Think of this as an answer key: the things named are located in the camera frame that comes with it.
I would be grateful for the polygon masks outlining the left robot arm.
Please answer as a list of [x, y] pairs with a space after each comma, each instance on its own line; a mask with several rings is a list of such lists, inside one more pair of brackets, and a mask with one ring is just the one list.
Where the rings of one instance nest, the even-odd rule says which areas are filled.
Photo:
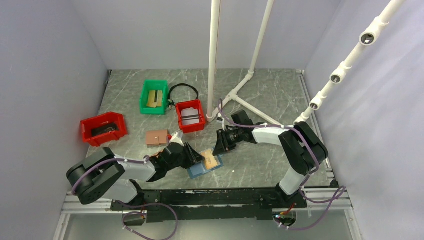
[[82, 205], [108, 198], [137, 210], [144, 203], [137, 181], [156, 182], [173, 169], [189, 169], [204, 160], [188, 143], [170, 143], [156, 155], [147, 155], [143, 160], [124, 158], [109, 147], [102, 147], [71, 167], [66, 178], [72, 186], [72, 194]]

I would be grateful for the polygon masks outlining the blue card holder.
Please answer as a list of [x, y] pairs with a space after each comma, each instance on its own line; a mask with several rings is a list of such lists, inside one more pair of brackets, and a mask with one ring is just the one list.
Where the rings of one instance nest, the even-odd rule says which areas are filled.
[[190, 179], [198, 178], [224, 166], [221, 155], [213, 155], [214, 150], [211, 147], [200, 153], [204, 157], [204, 160], [196, 163], [187, 170]]

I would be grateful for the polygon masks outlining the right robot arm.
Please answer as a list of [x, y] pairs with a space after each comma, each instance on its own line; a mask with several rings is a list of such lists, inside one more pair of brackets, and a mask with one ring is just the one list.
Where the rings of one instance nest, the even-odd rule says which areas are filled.
[[307, 181], [307, 176], [318, 170], [328, 158], [323, 142], [306, 122], [291, 126], [254, 124], [244, 110], [231, 115], [232, 126], [216, 131], [217, 142], [213, 155], [218, 156], [235, 149], [237, 143], [271, 144], [281, 146], [290, 167], [276, 186], [276, 203], [287, 208], [295, 201], [295, 194]]

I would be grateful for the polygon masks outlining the orange credit card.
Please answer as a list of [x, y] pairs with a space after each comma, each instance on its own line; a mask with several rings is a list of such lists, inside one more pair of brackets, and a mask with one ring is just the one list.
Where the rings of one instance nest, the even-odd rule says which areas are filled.
[[162, 90], [150, 90], [148, 93], [148, 99], [146, 106], [150, 108], [158, 108], [162, 106], [163, 91]]

